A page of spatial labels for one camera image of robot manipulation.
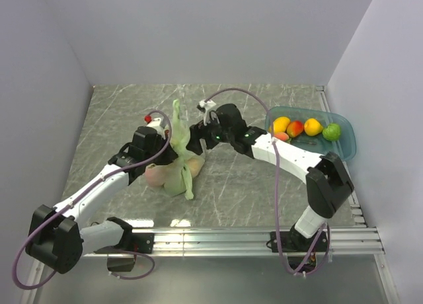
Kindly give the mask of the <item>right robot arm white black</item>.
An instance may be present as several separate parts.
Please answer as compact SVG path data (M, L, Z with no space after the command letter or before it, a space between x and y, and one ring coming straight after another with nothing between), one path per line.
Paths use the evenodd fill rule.
M332 218L351 196L354 185L341 158L333 152L314 153L276 139L265 130L248 126L234 104L217 106L200 101L202 121L190 127L187 149L201 154L220 143L228 143L242 154L275 165L307 187L308 206L289 231L289 243L294 250L307 250L321 226Z

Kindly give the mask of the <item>green printed plastic bag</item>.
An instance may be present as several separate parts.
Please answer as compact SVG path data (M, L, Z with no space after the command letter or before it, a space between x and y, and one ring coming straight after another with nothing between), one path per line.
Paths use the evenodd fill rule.
M180 117L180 101L178 99L173 100L170 127L172 130L170 146L178 158L169 165L160 165L167 169L166 181L164 185L152 188L163 188L165 193L171 197L184 194L187 200L192 200L194 199L193 178L186 162L192 157L202 157L203 159L204 157L186 149L190 139L190 129L187 121Z

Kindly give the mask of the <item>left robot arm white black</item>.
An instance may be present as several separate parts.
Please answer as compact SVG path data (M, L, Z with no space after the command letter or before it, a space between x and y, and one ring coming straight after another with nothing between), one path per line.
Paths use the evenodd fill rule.
M134 252L133 227L109 217L90 227L83 224L119 191L141 176L150 164L171 163L177 155L170 147L172 128L140 126L99 174L54 207L40 206L32 215L24 251L54 271L64 274L85 254L105 248Z

